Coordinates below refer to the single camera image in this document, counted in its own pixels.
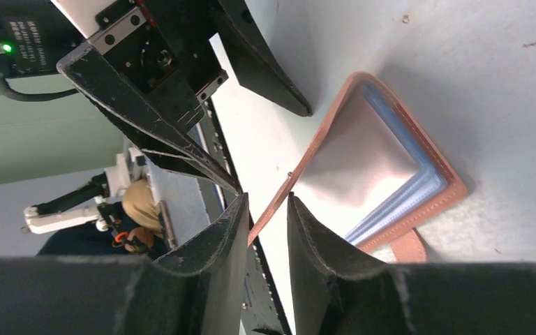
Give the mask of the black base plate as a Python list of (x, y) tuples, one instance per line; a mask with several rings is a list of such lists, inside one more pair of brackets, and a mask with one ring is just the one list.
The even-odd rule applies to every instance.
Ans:
[[(242, 193), (241, 183), (212, 99), (205, 101), (203, 108), (207, 115), (198, 124), (200, 141), (228, 176), (225, 180), (218, 180), (224, 203), (228, 205)], [(241, 323), (246, 334), (292, 333), (259, 239), (255, 239), (246, 250)]]

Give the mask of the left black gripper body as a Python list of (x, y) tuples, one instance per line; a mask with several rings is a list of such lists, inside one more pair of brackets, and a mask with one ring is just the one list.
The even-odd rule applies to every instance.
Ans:
[(207, 100), (228, 78), (209, 41), (179, 56), (142, 1), (53, 4), (152, 106), (185, 131), (202, 120)]

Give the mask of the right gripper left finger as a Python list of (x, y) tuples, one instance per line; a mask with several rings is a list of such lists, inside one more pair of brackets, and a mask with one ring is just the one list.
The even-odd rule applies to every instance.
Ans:
[(158, 260), (0, 258), (0, 334), (237, 334), (248, 229), (242, 194)]

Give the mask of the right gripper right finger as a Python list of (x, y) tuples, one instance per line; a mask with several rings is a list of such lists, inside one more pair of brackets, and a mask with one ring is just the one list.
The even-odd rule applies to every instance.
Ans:
[(536, 263), (382, 262), (288, 196), (298, 334), (536, 334)]

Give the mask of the brown leather card holder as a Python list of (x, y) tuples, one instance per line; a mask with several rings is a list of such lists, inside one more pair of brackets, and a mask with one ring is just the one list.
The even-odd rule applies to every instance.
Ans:
[(318, 218), (368, 253), (389, 245), (398, 262), (426, 262), (417, 228), (462, 201), (468, 189), (401, 101), (367, 72), (351, 74), (302, 158), (248, 238), (254, 240), (288, 194), (313, 202)]

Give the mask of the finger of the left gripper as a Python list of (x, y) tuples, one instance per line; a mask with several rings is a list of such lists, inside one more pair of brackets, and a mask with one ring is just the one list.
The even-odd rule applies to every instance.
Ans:
[(312, 107), (277, 62), (246, 2), (210, 1), (209, 12), (239, 84), (293, 114), (311, 116)]
[(227, 179), (217, 161), (90, 44), (60, 59), (57, 70), (158, 167), (215, 184)]

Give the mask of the person in background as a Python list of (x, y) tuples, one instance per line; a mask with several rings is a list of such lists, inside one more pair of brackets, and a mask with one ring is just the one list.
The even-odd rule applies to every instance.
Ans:
[(170, 249), (163, 241), (161, 210), (154, 202), (148, 179), (133, 182), (120, 202), (105, 210), (111, 228), (102, 231), (84, 223), (55, 232), (37, 252), (46, 255), (144, 254), (152, 260)]

